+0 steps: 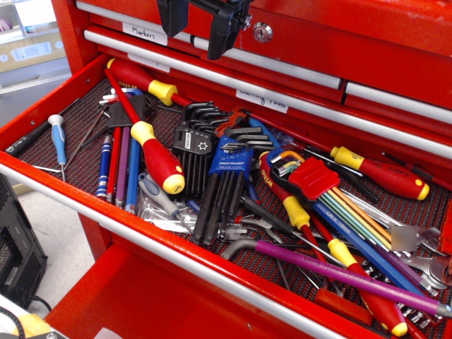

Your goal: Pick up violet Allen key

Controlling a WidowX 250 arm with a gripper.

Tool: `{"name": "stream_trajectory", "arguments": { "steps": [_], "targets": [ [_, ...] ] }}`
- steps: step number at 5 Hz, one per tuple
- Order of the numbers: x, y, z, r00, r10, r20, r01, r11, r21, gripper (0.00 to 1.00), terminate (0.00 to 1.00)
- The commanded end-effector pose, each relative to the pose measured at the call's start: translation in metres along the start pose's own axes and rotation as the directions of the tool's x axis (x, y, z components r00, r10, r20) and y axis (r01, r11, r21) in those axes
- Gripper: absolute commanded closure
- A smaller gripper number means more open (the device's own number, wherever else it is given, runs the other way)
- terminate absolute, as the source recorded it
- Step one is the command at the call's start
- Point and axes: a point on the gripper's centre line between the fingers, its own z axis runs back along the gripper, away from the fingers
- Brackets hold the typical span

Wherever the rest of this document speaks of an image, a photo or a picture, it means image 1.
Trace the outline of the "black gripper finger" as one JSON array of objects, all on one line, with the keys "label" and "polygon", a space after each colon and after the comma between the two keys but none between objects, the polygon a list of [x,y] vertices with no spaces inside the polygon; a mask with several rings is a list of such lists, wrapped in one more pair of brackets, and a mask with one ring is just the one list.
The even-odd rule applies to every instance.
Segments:
[{"label": "black gripper finger", "polygon": [[188,25],[189,3],[185,0],[157,0],[162,28],[174,37]]},{"label": "black gripper finger", "polygon": [[250,3],[210,3],[213,21],[210,27],[208,59],[217,60],[233,48],[239,33],[251,24]]}]

